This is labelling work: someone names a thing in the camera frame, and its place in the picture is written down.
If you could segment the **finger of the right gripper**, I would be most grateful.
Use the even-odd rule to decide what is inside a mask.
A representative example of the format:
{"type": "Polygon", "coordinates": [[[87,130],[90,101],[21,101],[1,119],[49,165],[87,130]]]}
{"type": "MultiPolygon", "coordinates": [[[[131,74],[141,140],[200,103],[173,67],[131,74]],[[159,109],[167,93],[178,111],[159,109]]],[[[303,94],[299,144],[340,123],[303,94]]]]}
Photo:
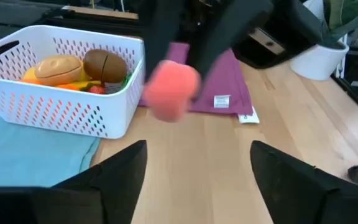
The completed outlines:
{"type": "Polygon", "coordinates": [[[273,11],[270,0],[228,0],[210,17],[194,38],[194,69],[202,80],[222,52],[249,31],[266,23],[273,11]]]}
{"type": "Polygon", "coordinates": [[[143,0],[145,81],[166,56],[179,30],[186,0],[143,0]]]}

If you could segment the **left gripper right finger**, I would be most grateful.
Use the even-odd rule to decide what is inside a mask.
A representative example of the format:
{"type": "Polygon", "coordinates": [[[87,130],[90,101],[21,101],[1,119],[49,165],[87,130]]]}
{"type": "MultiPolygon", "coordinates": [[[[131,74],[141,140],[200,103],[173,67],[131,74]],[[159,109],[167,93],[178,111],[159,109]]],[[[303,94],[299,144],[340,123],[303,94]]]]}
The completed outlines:
{"type": "Polygon", "coordinates": [[[250,162],[274,224],[358,224],[358,185],[262,141],[250,162]]]}

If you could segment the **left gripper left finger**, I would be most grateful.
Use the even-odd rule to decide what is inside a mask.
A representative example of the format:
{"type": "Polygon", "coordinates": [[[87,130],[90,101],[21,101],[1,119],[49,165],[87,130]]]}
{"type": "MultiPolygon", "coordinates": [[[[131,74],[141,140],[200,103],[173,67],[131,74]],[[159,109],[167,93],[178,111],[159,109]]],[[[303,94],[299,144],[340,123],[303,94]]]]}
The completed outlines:
{"type": "Polygon", "coordinates": [[[50,224],[131,224],[147,165],[139,140],[56,187],[76,194],[53,208],[50,224]]]}

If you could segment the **pink toy peach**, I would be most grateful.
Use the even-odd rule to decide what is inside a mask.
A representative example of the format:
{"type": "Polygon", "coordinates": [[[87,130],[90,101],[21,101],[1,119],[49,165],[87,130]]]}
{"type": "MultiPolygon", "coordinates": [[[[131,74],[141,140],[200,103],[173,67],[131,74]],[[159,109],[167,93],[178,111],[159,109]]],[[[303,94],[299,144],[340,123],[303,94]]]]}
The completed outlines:
{"type": "Polygon", "coordinates": [[[199,88],[200,76],[193,67],[162,60],[144,85],[143,99],[157,119],[175,122],[187,112],[199,88]]]}

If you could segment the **green toy cucumber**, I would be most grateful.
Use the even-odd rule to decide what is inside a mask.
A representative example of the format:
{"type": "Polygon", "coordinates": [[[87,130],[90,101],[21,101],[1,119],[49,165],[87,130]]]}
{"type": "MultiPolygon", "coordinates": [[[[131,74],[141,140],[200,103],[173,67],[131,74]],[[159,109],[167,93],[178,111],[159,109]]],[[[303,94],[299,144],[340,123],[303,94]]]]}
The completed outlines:
{"type": "Polygon", "coordinates": [[[122,81],[122,85],[121,85],[121,89],[124,89],[127,84],[129,83],[129,80],[131,79],[132,76],[132,72],[129,72],[126,77],[124,78],[124,80],[122,81]]]}

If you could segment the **brown toy kiwi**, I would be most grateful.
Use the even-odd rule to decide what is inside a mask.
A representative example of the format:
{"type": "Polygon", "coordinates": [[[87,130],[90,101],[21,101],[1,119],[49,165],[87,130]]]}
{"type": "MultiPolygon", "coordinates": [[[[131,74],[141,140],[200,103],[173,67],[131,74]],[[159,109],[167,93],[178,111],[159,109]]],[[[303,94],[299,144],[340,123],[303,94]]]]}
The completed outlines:
{"type": "Polygon", "coordinates": [[[87,51],[83,59],[83,68],[92,80],[104,83],[121,83],[128,72],[123,58],[101,49],[87,51]]]}

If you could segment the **red toy strawberry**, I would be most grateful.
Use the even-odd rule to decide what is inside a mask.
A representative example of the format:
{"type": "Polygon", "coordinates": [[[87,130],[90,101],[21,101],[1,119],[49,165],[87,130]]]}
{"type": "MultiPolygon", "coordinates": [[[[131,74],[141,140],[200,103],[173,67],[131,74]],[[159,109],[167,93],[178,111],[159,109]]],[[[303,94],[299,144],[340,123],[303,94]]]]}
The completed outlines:
{"type": "Polygon", "coordinates": [[[100,85],[93,85],[90,86],[87,90],[88,93],[94,93],[94,94],[100,94],[100,95],[104,95],[105,94],[105,89],[103,86],[100,85]]]}

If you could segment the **tan toy potato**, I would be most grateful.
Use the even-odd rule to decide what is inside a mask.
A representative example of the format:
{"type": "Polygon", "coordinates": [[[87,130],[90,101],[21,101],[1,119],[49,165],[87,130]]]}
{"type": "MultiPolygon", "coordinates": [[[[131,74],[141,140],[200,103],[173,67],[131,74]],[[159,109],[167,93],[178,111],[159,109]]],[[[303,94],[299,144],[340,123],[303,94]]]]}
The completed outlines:
{"type": "Polygon", "coordinates": [[[72,55],[55,55],[35,66],[35,77],[43,85],[56,86],[77,81],[81,76],[81,60],[72,55]]]}

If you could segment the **yellow-orange round toy fruit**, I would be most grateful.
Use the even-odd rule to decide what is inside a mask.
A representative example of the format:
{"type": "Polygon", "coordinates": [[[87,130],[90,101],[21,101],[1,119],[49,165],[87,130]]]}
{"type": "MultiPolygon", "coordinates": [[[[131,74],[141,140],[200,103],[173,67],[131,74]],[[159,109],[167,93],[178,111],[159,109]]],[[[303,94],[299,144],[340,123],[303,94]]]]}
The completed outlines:
{"type": "Polygon", "coordinates": [[[27,69],[25,71],[25,73],[22,76],[22,79],[30,79],[30,80],[34,80],[37,79],[37,77],[35,76],[35,67],[30,67],[29,69],[27,69]]]}

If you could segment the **purple cloth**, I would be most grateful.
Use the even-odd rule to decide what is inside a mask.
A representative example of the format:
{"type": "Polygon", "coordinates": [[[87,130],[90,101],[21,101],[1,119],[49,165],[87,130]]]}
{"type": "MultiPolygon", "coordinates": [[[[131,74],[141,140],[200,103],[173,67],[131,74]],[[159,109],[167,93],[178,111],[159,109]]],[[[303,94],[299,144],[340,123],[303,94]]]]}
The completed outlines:
{"type": "Polygon", "coordinates": [[[231,49],[222,53],[209,71],[203,91],[198,100],[189,107],[190,111],[215,114],[252,115],[252,101],[242,76],[239,61],[231,49]],[[215,96],[229,96],[228,108],[215,108],[215,96]]]}

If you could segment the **white paper tag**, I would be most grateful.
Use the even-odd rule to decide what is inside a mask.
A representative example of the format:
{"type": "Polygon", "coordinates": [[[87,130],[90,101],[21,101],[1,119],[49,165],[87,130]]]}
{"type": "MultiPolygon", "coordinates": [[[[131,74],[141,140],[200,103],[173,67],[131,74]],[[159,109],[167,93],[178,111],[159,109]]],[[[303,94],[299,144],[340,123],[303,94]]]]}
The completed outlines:
{"type": "Polygon", "coordinates": [[[260,120],[259,117],[257,116],[256,110],[254,107],[252,107],[252,114],[251,115],[247,115],[247,114],[239,114],[237,115],[238,120],[241,124],[259,124],[260,120]]]}

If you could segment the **white perforated plastic basket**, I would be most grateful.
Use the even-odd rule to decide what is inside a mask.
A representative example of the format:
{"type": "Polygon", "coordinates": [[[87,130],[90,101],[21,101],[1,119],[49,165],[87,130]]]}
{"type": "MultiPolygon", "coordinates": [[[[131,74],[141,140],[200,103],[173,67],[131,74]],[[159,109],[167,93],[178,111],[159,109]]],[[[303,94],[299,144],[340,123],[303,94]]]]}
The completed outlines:
{"type": "Polygon", "coordinates": [[[118,139],[125,135],[142,93],[140,39],[55,26],[29,26],[0,39],[0,117],[10,123],[118,139]],[[131,76],[124,88],[97,95],[22,83],[24,73],[58,54],[83,58],[91,49],[118,54],[131,76]]]}

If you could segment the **light blue cloth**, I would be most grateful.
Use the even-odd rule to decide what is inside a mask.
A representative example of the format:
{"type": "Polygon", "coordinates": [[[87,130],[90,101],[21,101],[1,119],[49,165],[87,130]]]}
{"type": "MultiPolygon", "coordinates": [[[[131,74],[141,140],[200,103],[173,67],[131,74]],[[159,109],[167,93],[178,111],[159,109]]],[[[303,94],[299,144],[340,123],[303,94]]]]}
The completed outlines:
{"type": "Polygon", "coordinates": [[[100,140],[0,117],[0,186],[51,187],[88,169],[100,140]]]}

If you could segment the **plant in white pot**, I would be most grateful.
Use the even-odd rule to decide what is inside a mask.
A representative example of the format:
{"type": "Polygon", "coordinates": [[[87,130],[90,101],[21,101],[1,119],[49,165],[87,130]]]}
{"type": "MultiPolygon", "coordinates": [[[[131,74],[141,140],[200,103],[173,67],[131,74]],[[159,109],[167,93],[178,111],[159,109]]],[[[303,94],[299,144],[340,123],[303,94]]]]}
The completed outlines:
{"type": "Polygon", "coordinates": [[[358,28],[358,0],[306,0],[318,20],[322,40],[293,58],[290,68],[312,80],[327,80],[349,51],[341,39],[358,28]]]}

